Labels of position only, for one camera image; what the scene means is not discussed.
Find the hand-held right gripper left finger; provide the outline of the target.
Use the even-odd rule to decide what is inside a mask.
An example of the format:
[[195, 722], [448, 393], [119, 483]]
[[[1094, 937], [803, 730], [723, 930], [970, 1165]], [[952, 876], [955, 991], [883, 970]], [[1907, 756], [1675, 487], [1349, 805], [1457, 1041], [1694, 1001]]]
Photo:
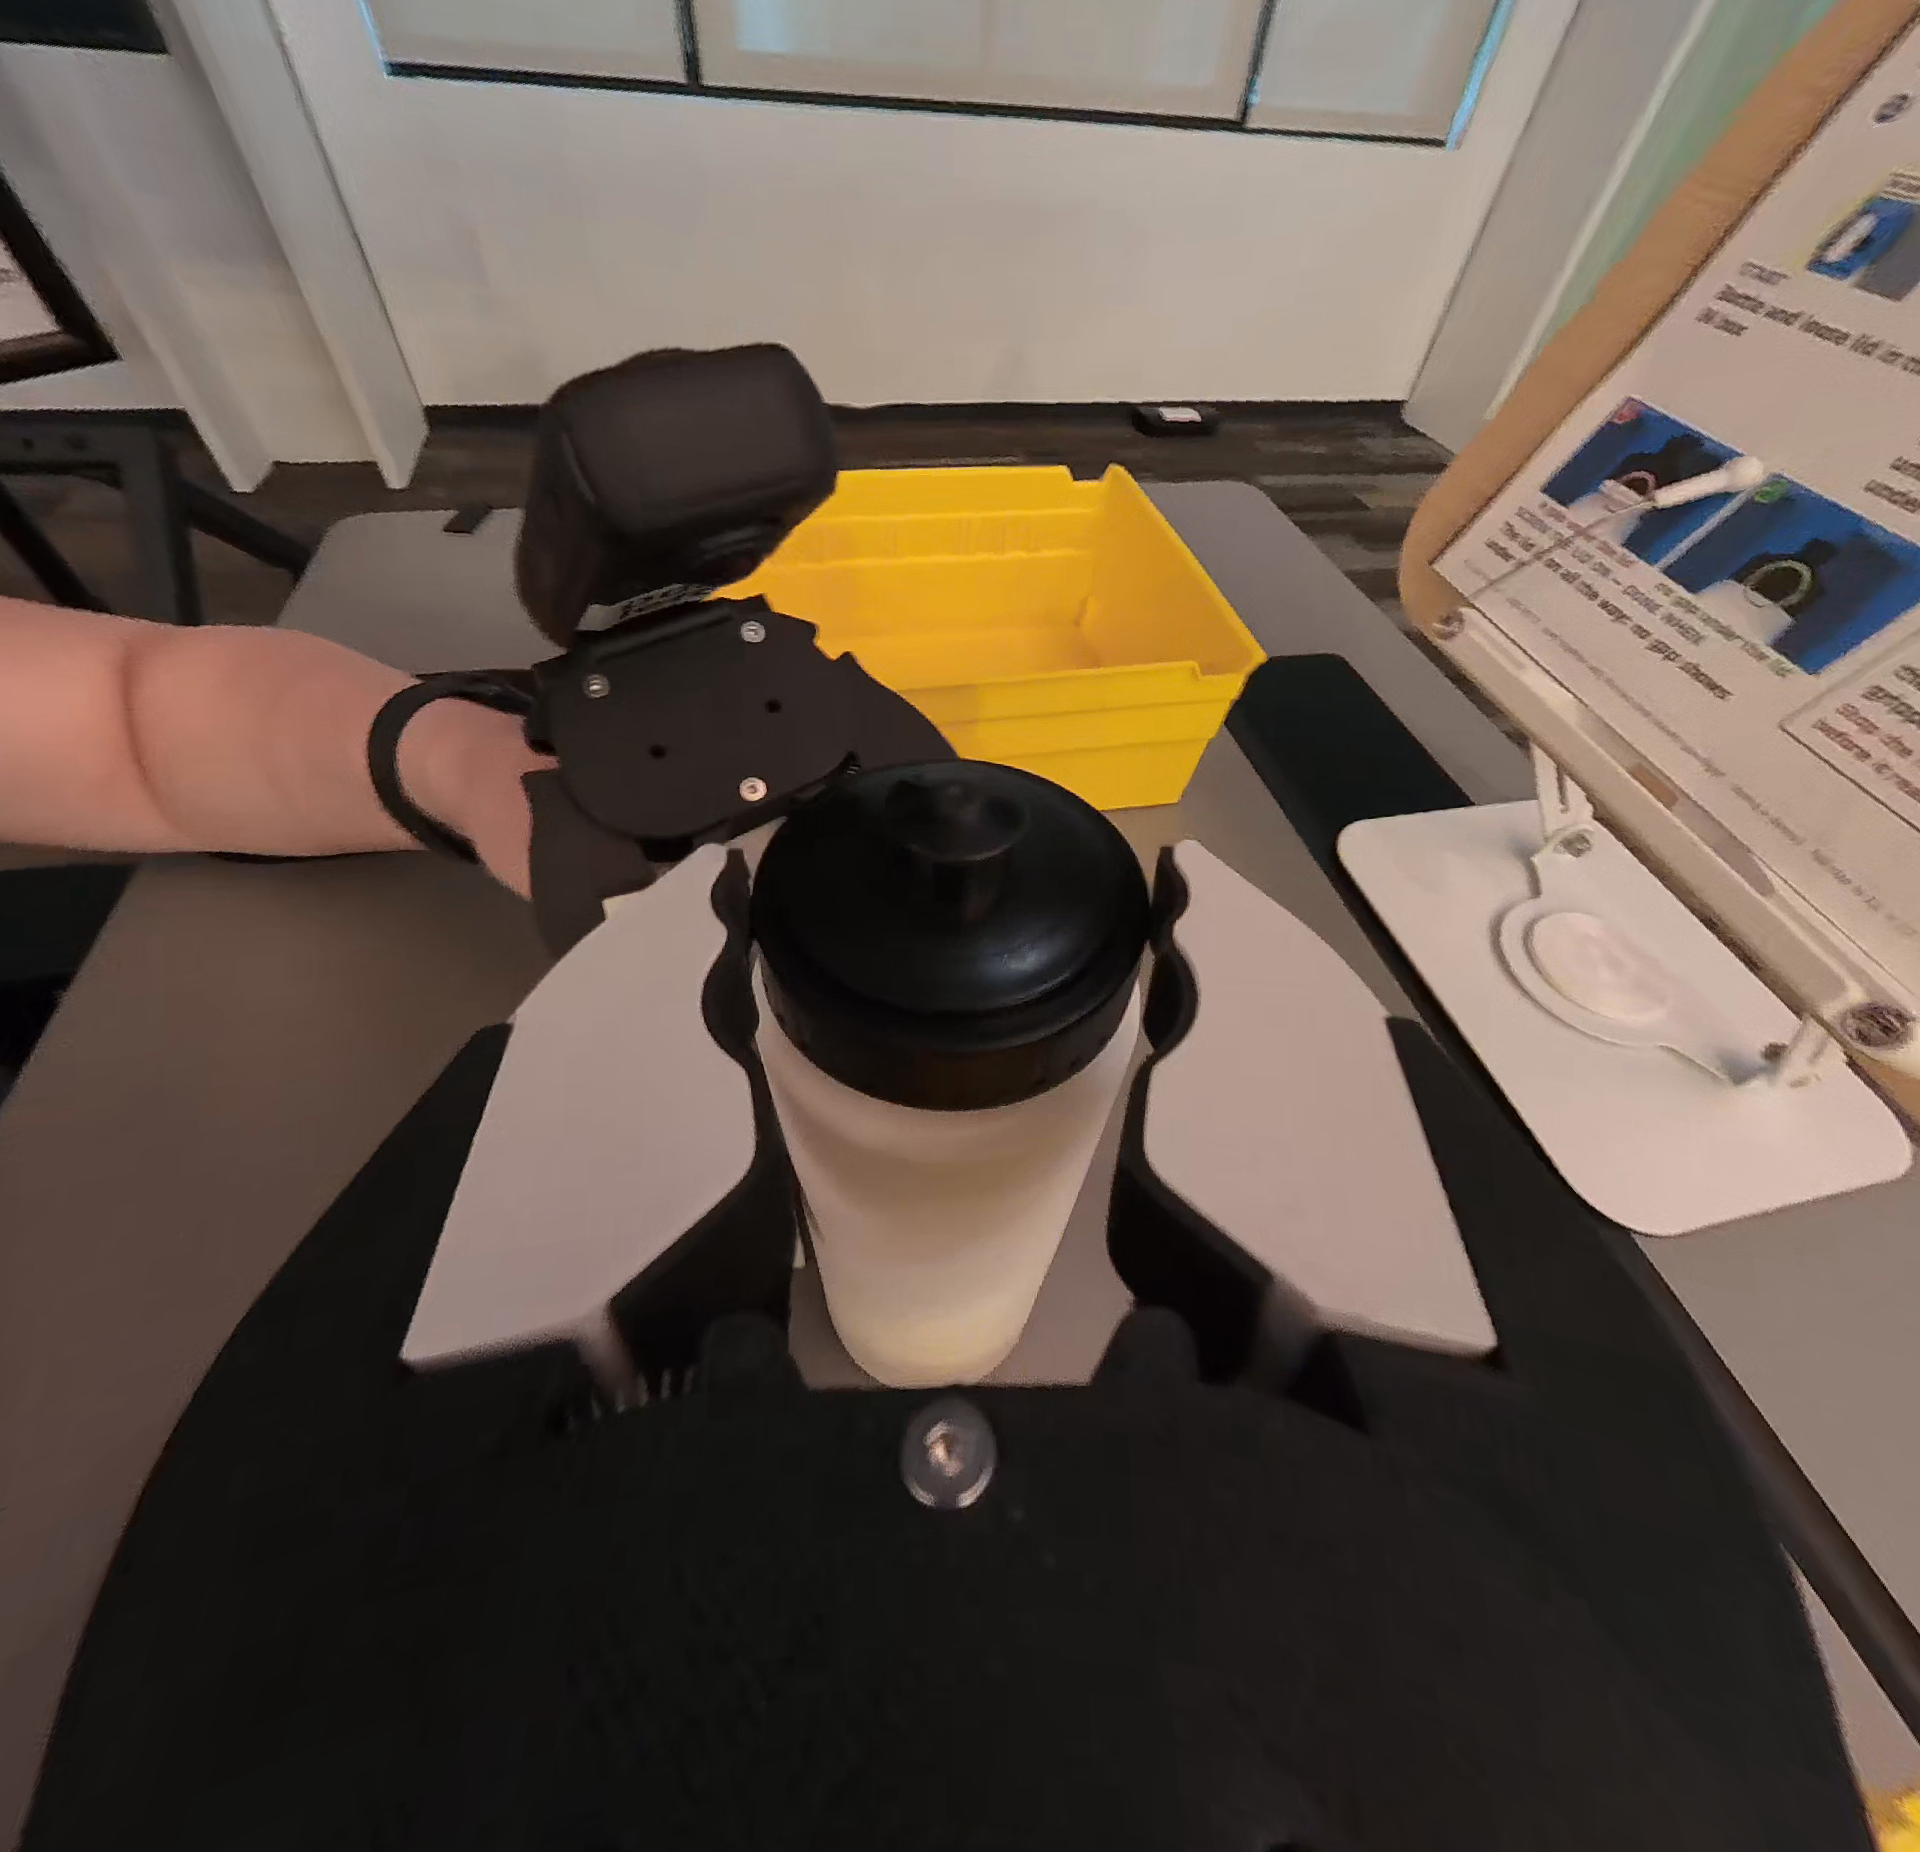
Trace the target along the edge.
[[609, 902], [515, 1009], [404, 1338], [412, 1369], [563, 1344], [690, 1369], [787, 1336], [797, 1189], [757, 1045], [751, 872], [706, 845]]

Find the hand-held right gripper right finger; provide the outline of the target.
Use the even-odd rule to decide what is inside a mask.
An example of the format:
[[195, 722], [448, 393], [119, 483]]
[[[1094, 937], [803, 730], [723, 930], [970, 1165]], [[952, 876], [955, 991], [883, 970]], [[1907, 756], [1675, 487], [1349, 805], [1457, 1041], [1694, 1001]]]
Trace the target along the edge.
[[1400, 1024], [1251, 879], [1164, 847], [1107, 1253], [1201, 1360], [1308, 1360], [1333, 1336], [1494, 1353]]

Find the white plastic bottle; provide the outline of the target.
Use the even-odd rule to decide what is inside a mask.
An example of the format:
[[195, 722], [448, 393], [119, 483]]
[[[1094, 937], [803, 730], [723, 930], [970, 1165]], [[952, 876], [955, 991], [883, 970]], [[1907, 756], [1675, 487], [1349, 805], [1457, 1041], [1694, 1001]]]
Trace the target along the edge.
[[1132, 1075], [1142, 995], [1053, 1091], [981, 1113], [868, 1099], [775, 1020], [757, 1050], [779, 1113], [830, 1319], [880, 1385], [975, 1385], [1020, 1341]]

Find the black bottle lid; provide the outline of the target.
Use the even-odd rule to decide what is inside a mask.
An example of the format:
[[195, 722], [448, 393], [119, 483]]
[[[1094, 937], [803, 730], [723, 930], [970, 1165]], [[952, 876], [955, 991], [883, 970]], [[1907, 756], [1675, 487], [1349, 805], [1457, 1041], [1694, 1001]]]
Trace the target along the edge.
[[788, 813], [755, 869], [772, 1020], [840, 1086], [993, 1113], [1114, 1041], [1148, 945], [1148, 879], [1094, 807], [1025, 770], [864, 770]]

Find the yellow plastic bin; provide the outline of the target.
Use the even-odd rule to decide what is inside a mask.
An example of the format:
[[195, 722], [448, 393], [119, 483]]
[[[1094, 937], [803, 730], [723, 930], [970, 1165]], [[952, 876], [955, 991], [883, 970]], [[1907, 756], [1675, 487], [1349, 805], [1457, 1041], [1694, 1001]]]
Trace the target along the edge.
[[1264, 664], [1124, 467], [844, 471], [730, 598], [814, 622], [961, 758], [1107, 813], [1175, 805]]

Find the person's left forearm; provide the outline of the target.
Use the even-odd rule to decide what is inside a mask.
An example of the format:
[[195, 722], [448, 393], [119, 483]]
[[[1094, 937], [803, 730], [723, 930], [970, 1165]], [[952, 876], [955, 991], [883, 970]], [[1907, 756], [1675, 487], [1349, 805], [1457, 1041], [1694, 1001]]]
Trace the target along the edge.
[[2, 841], [126, 856], [415, 851], [366, 761], [404, 685], [276, 627], [5, 600]]

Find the person's left hand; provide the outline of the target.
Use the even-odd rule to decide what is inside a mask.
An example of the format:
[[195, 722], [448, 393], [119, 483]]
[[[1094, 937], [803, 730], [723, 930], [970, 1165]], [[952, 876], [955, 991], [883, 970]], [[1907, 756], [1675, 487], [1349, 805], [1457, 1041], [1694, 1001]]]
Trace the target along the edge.
[[541, 765], [518, 716], [469, 700], [426, 704], [396, 744], [410, 805], [469, 843], [487, 876], [524, 900], [533, 896], [533, 808], [521, 782]]

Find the black wristband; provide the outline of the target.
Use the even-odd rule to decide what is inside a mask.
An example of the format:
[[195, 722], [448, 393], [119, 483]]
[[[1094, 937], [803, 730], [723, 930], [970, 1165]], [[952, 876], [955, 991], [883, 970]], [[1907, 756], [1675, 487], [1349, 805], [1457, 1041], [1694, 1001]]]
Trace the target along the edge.
[[420, 714], [435, 704], [472, 704], [524, 724], [536, 704], [533, 673], [529, 669], [467, 669], [418, 675], [396, 690], [372, 717], [366, 736], [366, 773], [373, 797], [387, 819], [422, 851], [463, 863], [480, 863], [472, 841], [422, 808], [399, 770], [401, 739]]

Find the sign on black easel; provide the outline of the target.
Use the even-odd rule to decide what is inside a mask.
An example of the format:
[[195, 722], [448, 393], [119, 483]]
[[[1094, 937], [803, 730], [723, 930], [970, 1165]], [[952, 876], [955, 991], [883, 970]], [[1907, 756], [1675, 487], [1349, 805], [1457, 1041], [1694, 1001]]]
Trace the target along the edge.
[[[7, 328], [2, 381], [34, 382], [98, 370], [119, 352], [12, 185], [2, 185], [5, 289], [23, 294], [33, 328]], [[300, 582], [315, 550], [225, 495], [182, 477], [165, 411], [19, 411], [2, 415], [2, 477], [82, 479], [122, 496], [133, 536], [133, 616], [204, 624], [195, 536]]]

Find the wooden edged instruction board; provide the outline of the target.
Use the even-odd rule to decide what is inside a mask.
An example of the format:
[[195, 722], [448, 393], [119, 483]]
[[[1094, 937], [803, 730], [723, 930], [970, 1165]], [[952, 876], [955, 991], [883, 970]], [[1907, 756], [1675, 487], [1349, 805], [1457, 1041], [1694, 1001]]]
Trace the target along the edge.
[[1840, 0], [1419, 505], [1412, 624], [1916, 1119], [1916, 0]]

